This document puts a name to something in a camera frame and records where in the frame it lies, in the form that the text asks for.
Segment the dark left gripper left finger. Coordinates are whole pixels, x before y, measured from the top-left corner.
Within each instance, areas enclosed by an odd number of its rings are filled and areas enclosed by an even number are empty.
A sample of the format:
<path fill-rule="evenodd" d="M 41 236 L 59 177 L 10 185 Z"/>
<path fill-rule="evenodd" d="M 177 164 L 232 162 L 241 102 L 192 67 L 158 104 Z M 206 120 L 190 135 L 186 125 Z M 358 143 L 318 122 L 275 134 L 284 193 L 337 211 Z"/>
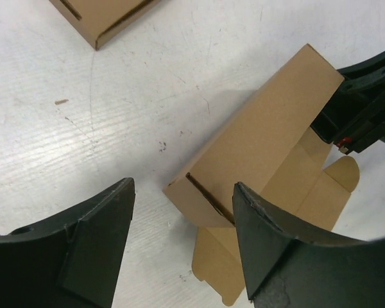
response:
<path fill-rule="evenodd" d="M 0 307 L 111 307 L 134 203 L 124 178 L 0 235 Z"/>

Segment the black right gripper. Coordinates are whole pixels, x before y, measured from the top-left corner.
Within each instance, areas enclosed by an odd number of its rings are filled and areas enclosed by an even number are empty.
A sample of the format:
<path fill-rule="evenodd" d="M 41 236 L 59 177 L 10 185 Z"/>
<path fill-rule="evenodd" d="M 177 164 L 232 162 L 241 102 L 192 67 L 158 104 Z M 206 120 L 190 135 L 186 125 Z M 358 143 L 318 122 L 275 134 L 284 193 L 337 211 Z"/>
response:
<path fill-rule="evenodd" d="M 385 144 L 385 51 L 338 73 L 344 81 L 311 128 L 344 154 L 360 153 L 377 141 Z"/>

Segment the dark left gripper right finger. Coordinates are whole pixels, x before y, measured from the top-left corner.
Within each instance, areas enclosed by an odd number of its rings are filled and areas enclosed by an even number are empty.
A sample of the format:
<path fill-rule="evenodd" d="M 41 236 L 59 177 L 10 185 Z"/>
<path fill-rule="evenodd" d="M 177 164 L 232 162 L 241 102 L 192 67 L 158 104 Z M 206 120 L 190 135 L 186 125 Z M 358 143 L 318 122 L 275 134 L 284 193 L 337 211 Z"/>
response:
<path fill-rule="evenodd" d="M 256 307 L 385 307 L 385 237 L 360 241 L 316 227 L 234 186 L 235 229 Z"/>

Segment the large cardboard box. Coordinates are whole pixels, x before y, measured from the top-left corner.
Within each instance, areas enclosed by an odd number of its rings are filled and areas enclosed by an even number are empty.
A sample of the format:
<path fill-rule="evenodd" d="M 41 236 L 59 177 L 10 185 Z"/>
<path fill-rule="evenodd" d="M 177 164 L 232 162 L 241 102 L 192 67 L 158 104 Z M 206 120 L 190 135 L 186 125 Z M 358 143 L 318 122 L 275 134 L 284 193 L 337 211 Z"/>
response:
<path fill-rule="evenodd" d="M 215 133 L 164 194 L 198 227 L 195 277 L 226 306 L 244 289 L 234 185 L 242 182 L 281 209 L 332 230 L 360 171 L 351 157 L 326 165 L 330 144 L 311 123 L 343 81 L 312 46 L 302 47 Z"/>

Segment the small folded cardboard box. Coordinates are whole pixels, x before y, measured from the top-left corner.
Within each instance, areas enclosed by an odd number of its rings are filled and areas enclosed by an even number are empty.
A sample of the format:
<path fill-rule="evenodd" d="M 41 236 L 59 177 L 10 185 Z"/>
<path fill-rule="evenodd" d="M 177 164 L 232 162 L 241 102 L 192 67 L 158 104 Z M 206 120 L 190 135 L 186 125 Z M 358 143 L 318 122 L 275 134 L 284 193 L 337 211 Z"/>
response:
<path fill-rule="evenodd" d="M 158 2 L 156 0 L 51 0 L 51 3 L 97 51 Z"/>

